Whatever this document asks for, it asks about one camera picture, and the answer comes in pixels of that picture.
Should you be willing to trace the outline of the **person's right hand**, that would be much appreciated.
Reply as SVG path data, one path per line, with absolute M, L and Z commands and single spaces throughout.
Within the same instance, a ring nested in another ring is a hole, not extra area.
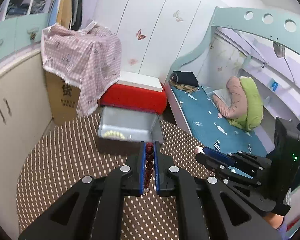
M 283 221 L 284 221 L 284 216 L 281 216 L 281 215 L 277 215 L 275 213 L 268 213 L 266 214 L 263 219 L 269 223 L 274 229 L 278 229 Z

